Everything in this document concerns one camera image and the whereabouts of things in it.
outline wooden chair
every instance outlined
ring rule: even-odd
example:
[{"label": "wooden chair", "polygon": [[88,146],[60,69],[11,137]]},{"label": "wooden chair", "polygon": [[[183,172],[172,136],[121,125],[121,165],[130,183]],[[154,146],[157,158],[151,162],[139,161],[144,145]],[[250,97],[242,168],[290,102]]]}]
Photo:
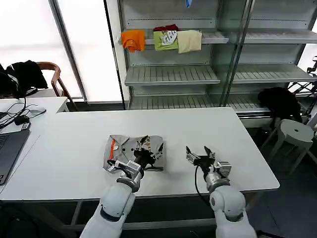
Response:
[{"label": "wooden chair", "polygon": [[[48,70],[54,70],[55,73],[53,75],[53,78],[51,80],[51,84],[52,84],[52,87],[53,87],[53,90],[56,94],[56,96],[58,97],[62,97],[62,96],[65,96],[69,99],[69,101],[71,102],[71,104],[74,106],[74,109],[76,111],[78,111],[78,108],[76,107],[74,101],[71,99],[65,85],[63,84],[61,78],[60,78],[60,68],[54,64],[54,63],[51,63],[51,62],[37,62],[38,66],[40,67],[41,70],[45,70],[45,69],[48,69]],[[60,84],[61,88],[62,88],[62,93],[60,93],[60,91],[58,90],[57,88],[57,82]]]}]

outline laptop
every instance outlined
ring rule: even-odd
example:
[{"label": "laptop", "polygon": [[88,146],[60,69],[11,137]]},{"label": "laptop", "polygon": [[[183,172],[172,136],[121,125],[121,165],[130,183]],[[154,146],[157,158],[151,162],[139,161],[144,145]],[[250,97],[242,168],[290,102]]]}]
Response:
[{"label": "laptop", "polygon": [[6,183],[29,134],[29,129],[0,134],[0,185]]}]

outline white desk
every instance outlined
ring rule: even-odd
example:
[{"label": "white desk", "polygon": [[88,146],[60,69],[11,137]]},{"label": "white desk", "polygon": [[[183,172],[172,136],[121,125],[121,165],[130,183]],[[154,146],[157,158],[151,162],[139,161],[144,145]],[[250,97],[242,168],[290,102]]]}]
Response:
[{"label": "white desk", "polygon": [[[145,172],[137,196],[196,194],[194,166],[185,146],[232,165],[231,184],[244,192],[267,191],[279,182],[231,108],[59,113],[0,194],[4,201],[100,198],[117,178],[103,168],[110,134],[160,135],[165,172]],[[200,175],[198,185],[207,192]]]},{"label": "white desk", "polygon": [[[8,108],[10,108],[14,103],[23,102],[24,99],[17,100],[17,99],[1,99],[0,100],[0,112],[6,112]],[[36,104],[40,107],[44,107],[47,109],[46,113],[39,115],[35,118],[30,119],[31,127],[30,127],[30,135],[24,144],[24,147],[15,162],[15,165],[10,173],[9,180],[19,167],[27,153],[30,151],[32,146],[35,142],[39,139],[41,133],[43,133],[45,128],[48,128],[50,121],[53,119],[54,115],[57,112],[63,112],[67,110],[66,97],[52,97],[52,98],[27,98],[26,99],[27,105]],[[12,109],[10,109],[11,113],[18,112],[23,108],[22,104],[15,105]],[[5,127],[0,133],[8,133],[14,131],[20,131],[22,125],[16,126],[14,122],[9,126]],[[0,186],[0,192],[2,192],[5,185]]]}]

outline metal shelf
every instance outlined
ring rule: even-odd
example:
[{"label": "metal shelf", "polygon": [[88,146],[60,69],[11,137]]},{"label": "metal shelf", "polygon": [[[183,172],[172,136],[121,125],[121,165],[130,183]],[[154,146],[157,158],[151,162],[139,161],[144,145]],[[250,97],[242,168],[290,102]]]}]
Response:
[{"label": "metal shelf", "polygon": [[137,66],[130,67],[126,86],[217,84],[217,76],[209,65]]},{"label": "metal shelf", "polygon": [[250,29],[245,44],[315,44],[317,34],[310,30]]},{"label": "metal shelf", "polygon": [[265,113],[269,109],[260,105],[258,94],[230,94],[227,106],[237,113]]},{"label": "metal shelf", "polygon": [[[145,31],[145,44],[146,45],[154,45],[154,37],[153,37],[153,29],[142,29]],[[228,37],[223,36],[218,31],[202,31],[202,44],[226,44],[229,41]]]},{"label": "metal shelf", "polygon": [[[227,65],[215,68],[218,77],[225,77]],[[315,78],[294,64],[239,64],[233,83],[315,82]]]},{"label": "metal shelf", "polygon": [[212,108],[217,103],[211,102],[206,95],[148,96],[132,97],[130,110]]},{"label": "metal shelf", "polygon": [[[131,97],[130,110],[178,109],[178,108],[213,108],[218,107],[221,95],[181,95],[181,96],[148,96]],[[237,113],[269,112],[258,101],[257,94],[231,94],[228,107]]]}]

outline white stool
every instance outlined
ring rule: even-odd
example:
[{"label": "white stool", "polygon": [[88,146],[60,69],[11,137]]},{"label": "white stool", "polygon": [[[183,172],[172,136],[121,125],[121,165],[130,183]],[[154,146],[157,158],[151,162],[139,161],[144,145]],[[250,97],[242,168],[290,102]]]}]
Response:
[{"label": "white stool", "polygon": [[268,143],[274,134],[276,134],[276,132],[278,135],[278,141],[274,145],[267,162],[269,163],[273,160],[274,155],[281,148],[284,141],[295,145],[297,146],[297,151],[300,153],[300,155],[289,172],[289,174],[292,174],[307,153],[310,156],[313,156],[311,152],[309,152],[309,149],[313,144],[312,138],[314,137],[314,131],[307,125],[301,124],[297,121],[284,119],[281,121],[280,125],[276,126],[271,135],[269,135],[261,149]]}]

